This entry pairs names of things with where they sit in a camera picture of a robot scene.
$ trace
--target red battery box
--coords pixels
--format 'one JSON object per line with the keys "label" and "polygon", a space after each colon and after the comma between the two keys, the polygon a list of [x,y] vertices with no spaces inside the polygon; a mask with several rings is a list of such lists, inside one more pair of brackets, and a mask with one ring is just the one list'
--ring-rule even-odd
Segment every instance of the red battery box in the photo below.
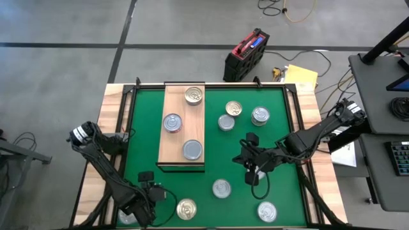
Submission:
{"label": "red battery box", "polygon": [[247,35],[227,56],[223,80],[241,81],[263,57],[269,37],[259,28]]}

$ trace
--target yellow cable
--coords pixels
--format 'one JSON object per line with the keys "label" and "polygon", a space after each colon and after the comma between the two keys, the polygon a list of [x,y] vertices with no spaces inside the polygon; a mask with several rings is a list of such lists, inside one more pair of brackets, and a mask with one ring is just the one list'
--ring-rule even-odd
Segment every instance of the yellow cable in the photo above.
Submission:
{"label": "yellow cable", "polygon": [[398,41],[396,41],[396,42],[394,43],[394,45],[399,45],[399,43],[405,41],[405,40],[408,39],[408,38],[409,38],[409,35],[406,35],[406,36],[402,37],[401,39],[399,39]]}
{"label": "yellow cable", "polygon": [[[284,0],[284,6],[283,6],[284,9],[286,8],[286,1],[287,1],[287,0]],[[310,14],[314,11],[316,5],[317,5],[317,0],[314,0],[313,8],[312,8],[311,11],[308,13],[308,15],[305,16],[305,18],[303,18],[303,19],[301,19],[301,20],[292,20],[292,19],[288,16],[287,11],[285,11],[284,14],[286,15],[287,19],[288,19],[290,22],[292,22],[292,23],[303,22],[303,21],[304,21],[305,19],[307,19],[307,17],[309,17]]]}
{"label": "yellow cable", "polygon": [[[345,84],[348,80],[352,81],[353,76],[349,76],[346,80],[341,81],[341,83],[339,84],[339,87],[341,87],[343,84]],[[338,87],[336,87],[333,92],[329,95],[329,97],[327,98],[327,100],[324,102],[324,104],[321,106],[320,111],[324,108],[324,106],[327,104],[327,102],[330,100],[331,96],[338,90]]]}

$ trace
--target can lid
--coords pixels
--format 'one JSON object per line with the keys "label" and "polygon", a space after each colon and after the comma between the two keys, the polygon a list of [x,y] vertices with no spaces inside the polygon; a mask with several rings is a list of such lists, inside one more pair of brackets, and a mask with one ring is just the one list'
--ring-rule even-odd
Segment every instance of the can lid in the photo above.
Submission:
{"label": "can lid", "polygon": [[227,114],[219,117],[219,126],[223,130],[231,130],[235,126],[235,119]]}
{"label": "can lid", "polygon": [[254,116],[254,119],[260,122],[268,121],[268,119],[270,118],[270,112],[266,107],[262,106],[256,107],[253,110],[252,114]]}
{"label": "can lid", "polygon": [[164,119],[164,127],[170,132],[179,130],[181,127],[180,116],[177,114],[166,115]]}
{"label": "can lid", "polygon": [[224,179],[218,179],[213,183],[213,194],[218,198],[226,198],[230,196],[231,187],[230,183]]}
{"label": "can lid", "polygon": [[257,212],[260,219],[267,223],[271,223],[277,218],[277,210],[275,209],[275,206],[268,201],[261,202],[258,206]]}
{"label": "can lid", "polygon": [[196,203],[191,199],[182,199],[176,207],[176,212],[182,220],[190,220],[196,211]]}
{"label": "can lid", "polygon": [[202,155],[202,145],[197,140],[189,140],[183,145],[183,156],[187,160],[197,160]]}
{"label": "can lid", "polygon": [[138,220],[135,218],[133,213],[127,215],[122,210],[118,211],[118,218],[122,222],[122,224],[135,224],[138,223]]}
{"label": "can lid", "polygon": [[198,87],[190,87],[185,92],[185,99],[190,103],[196,103],[202,100],[203,92]]}
{"label": "can lid", "polygon": [[240,113],[242,113],[242,110],[242,105],[236,101],[230,101],[226,104],[226,112],[230,116],[238,116]]}

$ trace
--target wooden board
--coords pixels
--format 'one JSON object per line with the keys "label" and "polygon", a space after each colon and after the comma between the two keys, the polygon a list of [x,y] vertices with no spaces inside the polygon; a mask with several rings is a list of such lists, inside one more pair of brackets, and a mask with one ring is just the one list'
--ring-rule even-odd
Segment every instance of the wooden board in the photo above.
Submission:
{"label": "wooden board", "polygon": [[[227,83],[210,83],[210,84],[227,84]],[[255,84],[255,83],[233,83],[234,85]],[[263,84],[280,84],[275,82],[268,82]],[[118,118],[119,107],[121,103],[121,95],[124,84],[108,84],[105,93],[104,100],[100,110],[98,118],[98,125],[103,133],[114,133],[116,127],[116,121]],[[307,84],[297,84],[298,101],[301,108],[302,119],[305,128],[310,128],[313,125],[321,121],[320,111],[315,98],[314,90],[312,86]],[[295,113],[295,104],[291,94],[289,94],[289,104],[291,114],[293,116],[293,123],[295,130],[298,130],[297,115]],[[125,107],[125,110],[129,110],[129,104]],[[122,122],[123,127],[127,124],[127,114],[124,114],[124,120]],[[321,150],[328,151],[326,144],[320,145]],[[327,153],[317,151],[312,158],[314,167],[314,174],[316,183],[318,186],[318,192],[323,200],[327,203],[328,207],[335,213],[335,215],[347,222],[343,201],[339,192],[337,178],[335,176],[334,166],[332,165],[331,156]],[[78,207],[75,210],[75,217],[73,224],[80,224],[91,213],[93,208],[98,204],[102,198],[102,194],[105,188],[105,181],[99,176],[91,164],[88,164],[84,175],[84,181],[82,183],[82,190],[80,191],[80,198]],[[314,209],[314,200],[308,196],[310,212],[313,218],[313,222],[317,223],[317,218]],[[109,224],[110,218],[105,220],[106,224]]]}
{"label": "wooden board", "polygon": [[[179,132],[171,134],[162,125],[160,131],[158,163],[204,163],[205,162],[205,86],[198,87],[203,92],[199,105],[189,105],[185,92],[192,86],[166,86],[162,120],[175,113],[182,120]],[[187,160],[182,147],[186,141],[197,140],[202,144],[202,155],[197,160]]]}

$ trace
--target yellow paper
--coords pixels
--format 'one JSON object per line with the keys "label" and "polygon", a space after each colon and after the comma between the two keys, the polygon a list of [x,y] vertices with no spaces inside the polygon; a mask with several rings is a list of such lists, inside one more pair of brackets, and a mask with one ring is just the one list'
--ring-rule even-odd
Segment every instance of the yellow paper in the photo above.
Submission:
{"label": "yellow paper", "polygon": [[300,83],[309,82],[315,89],[317,83],[318,73],[301,68],[295,65],[289,65],[286,73],[285,83]]}

